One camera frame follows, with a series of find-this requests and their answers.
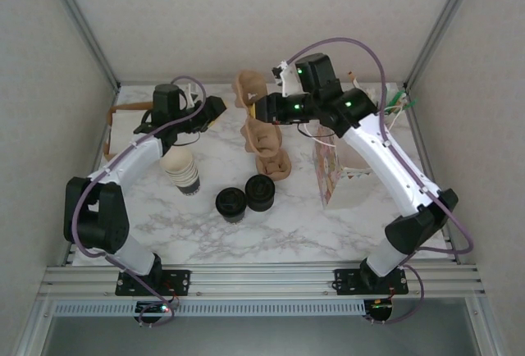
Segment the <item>brown pulp cup carrier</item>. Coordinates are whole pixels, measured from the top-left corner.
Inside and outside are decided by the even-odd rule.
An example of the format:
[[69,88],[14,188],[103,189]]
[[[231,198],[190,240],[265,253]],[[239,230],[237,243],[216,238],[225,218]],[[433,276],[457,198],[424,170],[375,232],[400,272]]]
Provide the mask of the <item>brown pulp cup carrier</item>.
[[258,121],[251,115],[251,107],[267,96],[267,83],[261,73],[250,70],[238,72],[232,84],[235,106],[246,111],[244,125],[240,129],[245,138],[245,150],[258,157],[274,157],[282,145],[282,134],[278,126]]
[[268,176],[273,181],[284,180],[290,175],[292,169],[288,153],[283,148],[280,148],[272,157],[257,156],[255,164],[259,174]]

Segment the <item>beige paper cup stack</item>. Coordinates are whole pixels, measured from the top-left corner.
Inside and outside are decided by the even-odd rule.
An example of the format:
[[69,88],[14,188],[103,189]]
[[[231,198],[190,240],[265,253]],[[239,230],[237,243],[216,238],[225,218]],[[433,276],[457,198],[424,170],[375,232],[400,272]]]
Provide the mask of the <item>beige paper cup stack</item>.
[[188,148],[172,146],[160,159],[159,164],[171,183],[183,195],[193,195],[199,191],[199,171]]

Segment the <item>cartoon animal print paper bag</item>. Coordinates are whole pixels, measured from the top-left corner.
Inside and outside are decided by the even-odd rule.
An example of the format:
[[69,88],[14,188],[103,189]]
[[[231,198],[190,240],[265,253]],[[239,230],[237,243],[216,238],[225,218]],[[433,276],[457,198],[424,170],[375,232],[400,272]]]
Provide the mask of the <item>cartoon animal print paper bag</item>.
[[390,199],[385,186],[355,149],[315,121],[304,132],[314,141],[313,162],[326,210],[357,208],[370,199]]

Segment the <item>black plastic cup lid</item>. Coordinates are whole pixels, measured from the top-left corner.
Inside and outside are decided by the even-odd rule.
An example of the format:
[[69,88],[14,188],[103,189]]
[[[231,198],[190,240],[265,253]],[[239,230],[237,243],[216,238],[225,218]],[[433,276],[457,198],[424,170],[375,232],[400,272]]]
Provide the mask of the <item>black plastic cup lid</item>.
[[243,213],[247,206],[247,200],[243,190],[229,187],[221,190],[215,200],[217,211],[225,217],[233,217]]
[[269,176],[258,174],[247,180],[244,186],[244,192],[248,204],[270,207],[274,203],[276,187],[274,181]]

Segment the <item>dark sleeved paper coffee cup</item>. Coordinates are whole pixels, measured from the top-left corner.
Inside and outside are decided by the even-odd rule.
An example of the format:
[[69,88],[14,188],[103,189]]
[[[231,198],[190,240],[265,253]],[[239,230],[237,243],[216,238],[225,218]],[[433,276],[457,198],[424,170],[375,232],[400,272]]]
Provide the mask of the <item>dark sleeved paper coffee cup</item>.
[[222,217],[229,223],[238,223],[244,219],[245,208],[236,209],[236,210],[222,210],[220,211]]
[[263,200],[247,199],[247,204],[255,212],[265,212],[274,204],[274,198]]

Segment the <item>brown cardboard napkin tray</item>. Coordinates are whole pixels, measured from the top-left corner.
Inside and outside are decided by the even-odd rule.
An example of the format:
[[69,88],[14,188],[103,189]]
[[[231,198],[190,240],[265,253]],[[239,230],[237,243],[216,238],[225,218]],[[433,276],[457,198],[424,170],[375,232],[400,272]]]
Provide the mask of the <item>brown cardboard napkin tray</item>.
[[152,108],[153,108],[152,102],[127,103],[127,104],[116,105],[110,108],[106,116],[107,125],[109,127],[109,136],[107,137],[107,142],[103,146],[103,156],[105,157],[107,161],[109,161],[110,159],[115,157],[118,153],[120,153],[125,148],[127,148],[130,145],[130,143],[136,139],[136,135],[134,134],[133,139],[128,144],[118,144],[118,145],[112,144],[111,139],[110,139],[111,128],[112,128],[112,115],[117,110],[140,110],[140,111],[145,110],[147,111],[147,110],[151,110]]

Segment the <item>white paper napkins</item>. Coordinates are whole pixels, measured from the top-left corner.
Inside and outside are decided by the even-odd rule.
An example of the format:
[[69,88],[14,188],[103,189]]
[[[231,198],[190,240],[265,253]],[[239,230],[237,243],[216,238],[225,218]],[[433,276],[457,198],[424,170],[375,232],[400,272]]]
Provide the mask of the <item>white paper napkins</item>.
[[134,135],[134,130],[141,124],[145,110],[117,110],[112,115],[111,143],[128,144]]

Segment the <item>controller board with LED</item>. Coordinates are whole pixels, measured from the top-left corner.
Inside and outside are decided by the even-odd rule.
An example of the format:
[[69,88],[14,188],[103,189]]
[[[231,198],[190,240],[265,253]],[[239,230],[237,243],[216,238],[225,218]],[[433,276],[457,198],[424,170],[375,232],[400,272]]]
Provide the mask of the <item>controller board with LED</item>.
[[364,301],[365,318],[373,321],[387,321],[393,311],[391,299],[367,299]]
[[135,314],[162,316],[170,313],[171,310],[161,302],[138,301],[135,305]]

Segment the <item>aluminium back frame rail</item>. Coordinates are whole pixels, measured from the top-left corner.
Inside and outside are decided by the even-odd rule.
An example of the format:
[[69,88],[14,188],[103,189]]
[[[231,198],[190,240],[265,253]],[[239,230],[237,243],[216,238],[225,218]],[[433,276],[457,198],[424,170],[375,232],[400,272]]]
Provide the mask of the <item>aluminium back frame rail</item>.
[[[123,81],[120,81],[120,85],[121,86],[145,86],[145,85],[157,85],[157,84],[164,84],[164,83],[170,83],[171,80],[123,80]],[[181,80],[178,80],[176,82],[179,82],[179,83],[192,83],[193,81],[192,80],[189,80],[189,79],[186,79],[186,78],[183,78]],[[230,80],[200,80],[200,82],[204,85],[206,84],[228,84],[228,85],[231,85],[231,83],[233,83],[234,81],[232,79]],[[392,84],[397,84],[398,86],[402,86],[404,84],[403,81],[401,80],[387,80],[386,81],[388,84],[392,83]],[[358,83],[361,84],[361,85],[366,85],[366,84],[379,84],[380,81],[368,81],[368,80],[359,80],[358,79]]]

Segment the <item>aluminium frame post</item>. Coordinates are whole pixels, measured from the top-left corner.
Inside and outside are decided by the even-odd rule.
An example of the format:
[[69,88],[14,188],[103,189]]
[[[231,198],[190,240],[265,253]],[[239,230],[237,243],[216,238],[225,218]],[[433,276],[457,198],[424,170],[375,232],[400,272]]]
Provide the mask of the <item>aluminium frame post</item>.
[[433,53],[436,51],[440,41],[443,39],[450,23],[454,19],[463,0],[446,0],[441,8],[435,23],[433,24],[429,35],[427,36],[415,63],[410,69],[407,78],[404,81],[404,88],[409,92],[427,67]]
[[103,53],[99,42],[95,38],[95,35],[89,26],[89,22],[80,9],[79,3],[76,0],[60,1],[66,9],[66,12],[71,18],[75,28],[79,32],[80,37],[83,39],[87,49],[94,57],[94,60],[96,61],[99,69],[103,73],[108,83],[111,85],[113,92],[118,94],[120,92],[121,83],[117,79],[116,74],[114,73],[109,61]]

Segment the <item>aluminium side frame rail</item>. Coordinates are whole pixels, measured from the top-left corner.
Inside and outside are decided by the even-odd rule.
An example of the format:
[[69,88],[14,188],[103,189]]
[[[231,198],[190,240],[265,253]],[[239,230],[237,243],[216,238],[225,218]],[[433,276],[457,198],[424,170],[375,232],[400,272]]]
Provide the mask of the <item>aluminium side frame rail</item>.
[[[417,99],[412,97],[411,93],[409,92],[409,89],[406,87],[406,84],[403,85],[403,89],[405,93],[407,94],[407,99],[410,102],[413,102],[413,105],[409,107],[406,110],[406,112],[407,112],[407,118],[409,121],[409,125],[413,133],[413,138],[414,138],[414,142],[415,142],[415,145],[418,151],[418,155],[421,160],[422,169],[424,171],[424,174],[428,178],[430,178],[431,180],[434,180],[435,179],[434,172],[431,167],[430,158],[428,156],[427,148],[424,143],[422,132],[421,132],[421,129],[418,123],[418,119],[417,119],[417,115],[415,112],[415,106],[416,106]],[[449,252],[451,252],[453,249],[455,249],[455,242],[453,241],[453,238],[450,233],[449,222],[445,223],[444,227],[441,230],[441,234],[444,237],[445,245],[447,249],[449,250]]]

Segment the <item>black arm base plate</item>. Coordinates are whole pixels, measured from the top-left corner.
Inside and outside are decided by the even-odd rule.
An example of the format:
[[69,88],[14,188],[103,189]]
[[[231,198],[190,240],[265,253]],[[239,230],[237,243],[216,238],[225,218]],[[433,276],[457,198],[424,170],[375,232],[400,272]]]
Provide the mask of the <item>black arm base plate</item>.
[[384,277],[370,277],[360,269],[336,269],[331,284],[338,295],[405,295],[409,292],[405,272],[396,268]]
[[[139,276],[139,279],[161,296],[186,296],[190,285],[189,270],[161,270],[157,274]],[[116,281],[116,296],[153,296],[141,283],[128,273],[121,272]]]

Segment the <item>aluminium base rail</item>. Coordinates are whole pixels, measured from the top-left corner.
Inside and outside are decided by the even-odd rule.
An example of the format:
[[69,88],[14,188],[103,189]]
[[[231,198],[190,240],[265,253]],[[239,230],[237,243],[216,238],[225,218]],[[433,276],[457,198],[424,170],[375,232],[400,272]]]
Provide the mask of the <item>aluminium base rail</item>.
[[[351,262],[284,264],[171,265],[189,270],[188,299],[334,299],[334,270]],[[477,267],[446,260],[412,263],[429,299],[483,296]],[[38,299],[115,299],[114,267],[50,267],[37,291]]]

